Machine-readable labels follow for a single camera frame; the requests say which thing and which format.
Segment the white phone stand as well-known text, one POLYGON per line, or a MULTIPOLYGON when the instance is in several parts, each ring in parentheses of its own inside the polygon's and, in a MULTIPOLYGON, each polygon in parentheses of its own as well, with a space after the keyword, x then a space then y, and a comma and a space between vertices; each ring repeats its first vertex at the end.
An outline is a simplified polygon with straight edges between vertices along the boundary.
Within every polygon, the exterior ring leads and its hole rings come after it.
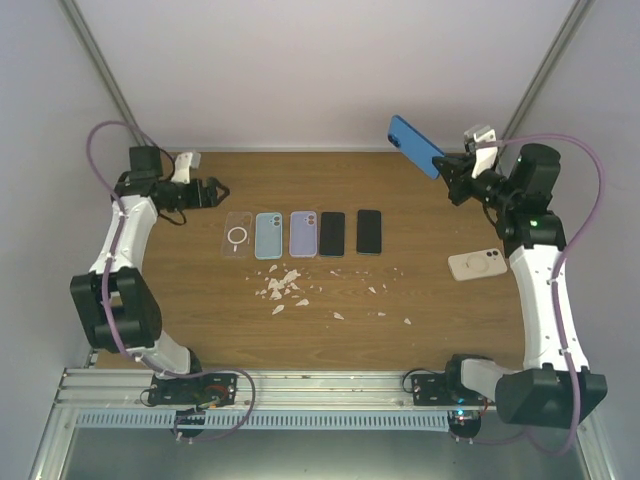
POLYGON ((459 282, 495 277, 508 271, 504 256, 497 248, 452 255, 447 264, 459 282))

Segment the blue magsafe phone case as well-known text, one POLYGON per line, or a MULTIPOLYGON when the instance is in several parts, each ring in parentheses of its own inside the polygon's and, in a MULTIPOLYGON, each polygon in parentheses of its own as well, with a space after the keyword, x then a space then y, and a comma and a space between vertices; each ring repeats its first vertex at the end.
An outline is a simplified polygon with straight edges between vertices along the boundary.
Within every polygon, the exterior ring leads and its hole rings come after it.
POLYGON ((404 118, 399 115, 391 117, 387 139, 426 176, 431 179, 439 177, 433 159, 444 157, 444 152, 404 118))

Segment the light blue phone case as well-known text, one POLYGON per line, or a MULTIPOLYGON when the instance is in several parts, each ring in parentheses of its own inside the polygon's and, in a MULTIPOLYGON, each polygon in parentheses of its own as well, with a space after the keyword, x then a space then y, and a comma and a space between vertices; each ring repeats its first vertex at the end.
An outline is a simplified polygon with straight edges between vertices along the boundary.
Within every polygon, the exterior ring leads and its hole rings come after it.
POLYGON ((261 212, 255 218, 255 258, 280 259, 283 250, 283 219, 279 212, 261 212))

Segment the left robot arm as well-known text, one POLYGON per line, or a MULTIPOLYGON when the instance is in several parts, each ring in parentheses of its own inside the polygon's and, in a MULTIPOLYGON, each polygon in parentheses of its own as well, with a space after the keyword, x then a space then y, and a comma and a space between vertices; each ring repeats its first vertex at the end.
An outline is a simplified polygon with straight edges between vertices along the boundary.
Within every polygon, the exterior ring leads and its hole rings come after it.
POLYGON ((76 275, 70 293, 89 345, 121 354, 173 378, 171 391, 185 404, 203 398, 206 380, 196 354, 164 331, 161 309, 142 275, 148 239, 159 219, 173 213, 213 208, 230 190, 214 177, 194 178, 201 155, 187 151, 169 159, 156 146, 132 147, 130 167, 108 188, 111 223, 88 273, 76 275))

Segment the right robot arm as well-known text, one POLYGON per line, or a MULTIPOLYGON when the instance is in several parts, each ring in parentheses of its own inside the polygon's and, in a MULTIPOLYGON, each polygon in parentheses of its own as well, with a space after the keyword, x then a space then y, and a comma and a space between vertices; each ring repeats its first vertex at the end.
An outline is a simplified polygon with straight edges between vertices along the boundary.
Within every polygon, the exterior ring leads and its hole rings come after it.
POLYGON ((453 355, 444 396, 456 405, 482 396, 508 424, 574 430, 605 398, 607 383, 592 373, 577 338, 564 267, 569 245, 549 208, 561 155, 528 143, 508 176, 480 170, 479 155, 436 157, 433 164, 454 205, 476 199, 496 213, 495 230, 520 297, 525 355, 519 371, 480 355, 453 355))

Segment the phone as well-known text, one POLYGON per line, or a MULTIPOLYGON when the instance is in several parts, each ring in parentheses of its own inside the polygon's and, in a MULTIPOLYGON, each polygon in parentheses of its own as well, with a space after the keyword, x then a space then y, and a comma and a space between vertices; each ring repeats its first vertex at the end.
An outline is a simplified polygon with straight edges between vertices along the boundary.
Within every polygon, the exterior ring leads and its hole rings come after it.
POLYGON ((358 254, 380 255, 382 252, 382 214, 379 210, 357 212, 356 251, 358 254))

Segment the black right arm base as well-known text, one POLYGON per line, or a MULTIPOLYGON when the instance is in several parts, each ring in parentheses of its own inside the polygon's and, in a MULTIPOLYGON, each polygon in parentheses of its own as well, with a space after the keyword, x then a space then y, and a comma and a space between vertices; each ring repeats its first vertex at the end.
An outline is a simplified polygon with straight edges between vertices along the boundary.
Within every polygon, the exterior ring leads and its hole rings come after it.
POLYGON ((408 388, 414 406, 420 407, 484 407, 485 399, 478 393, 458 397, 447 388, 446 375, 418 371, 408 376, 408 388))

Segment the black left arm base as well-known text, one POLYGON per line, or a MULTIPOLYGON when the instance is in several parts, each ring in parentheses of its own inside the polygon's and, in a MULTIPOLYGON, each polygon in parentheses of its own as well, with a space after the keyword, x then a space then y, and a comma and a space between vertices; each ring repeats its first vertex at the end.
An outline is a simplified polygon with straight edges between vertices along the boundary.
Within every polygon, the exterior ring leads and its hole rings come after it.
POLYGON ((206 374, 193 379, 160 379, 152 377, 151 385, 141 394, 141 401, 149 407, 186 406, 210 408, 232 405, 235 402, 238 375, 232 373, 206 374))

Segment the lavender phone case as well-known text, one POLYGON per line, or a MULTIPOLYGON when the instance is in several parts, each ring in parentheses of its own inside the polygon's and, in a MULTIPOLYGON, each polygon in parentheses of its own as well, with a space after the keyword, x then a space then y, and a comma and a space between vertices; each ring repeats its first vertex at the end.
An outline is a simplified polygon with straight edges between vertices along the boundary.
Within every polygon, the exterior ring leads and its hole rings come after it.
POLYGON ((318 252, 318 217, 314 211, 294 211, 290 215, 289 254, 313 258, 318 252))

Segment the dark green smartphone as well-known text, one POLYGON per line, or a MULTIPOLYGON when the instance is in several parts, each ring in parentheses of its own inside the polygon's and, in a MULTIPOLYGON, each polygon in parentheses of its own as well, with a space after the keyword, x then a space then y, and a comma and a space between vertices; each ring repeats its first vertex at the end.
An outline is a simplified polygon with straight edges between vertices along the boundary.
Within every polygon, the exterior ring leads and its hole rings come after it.
POLYGON ((322 212, 320 215, 319 254, 323 257, 343 257, 345 252, 345 214, 322 212))

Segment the clear magsafe phone case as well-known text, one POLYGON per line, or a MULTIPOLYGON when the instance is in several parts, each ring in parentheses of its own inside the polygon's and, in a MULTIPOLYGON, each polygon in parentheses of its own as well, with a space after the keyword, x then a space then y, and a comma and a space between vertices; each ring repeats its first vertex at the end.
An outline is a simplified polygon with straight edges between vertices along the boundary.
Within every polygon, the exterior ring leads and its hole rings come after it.
POLYGON ((253 214, 229 212, 226 217, 221 255, 224 258, 247 258, 252 248, 253 214))

